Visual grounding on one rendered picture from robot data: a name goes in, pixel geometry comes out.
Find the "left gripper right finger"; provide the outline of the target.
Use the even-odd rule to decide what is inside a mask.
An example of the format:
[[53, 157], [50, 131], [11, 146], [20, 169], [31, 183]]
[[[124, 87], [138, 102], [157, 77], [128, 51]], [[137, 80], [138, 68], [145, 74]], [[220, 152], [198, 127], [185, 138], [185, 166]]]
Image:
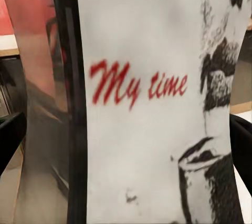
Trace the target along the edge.
[[252, 123], [229, 113], [233, 164], [252, 196]]

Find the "bottle of coffee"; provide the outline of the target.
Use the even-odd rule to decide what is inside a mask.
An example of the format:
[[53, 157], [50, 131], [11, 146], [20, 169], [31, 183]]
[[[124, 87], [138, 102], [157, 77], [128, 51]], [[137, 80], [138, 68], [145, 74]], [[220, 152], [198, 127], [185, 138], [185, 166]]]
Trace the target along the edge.
[[5, 0], [27, 91], [12, 224], [244, 224], [229, 130], [252, 0]]

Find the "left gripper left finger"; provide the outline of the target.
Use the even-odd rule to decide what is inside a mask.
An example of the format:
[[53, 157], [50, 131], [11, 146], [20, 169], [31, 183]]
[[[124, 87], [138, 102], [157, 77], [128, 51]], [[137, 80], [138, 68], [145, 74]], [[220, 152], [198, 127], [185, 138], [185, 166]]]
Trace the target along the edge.
[[0, 117], [0, 176], [25, 138], [26, 130], [27, 119], [24, 112]]

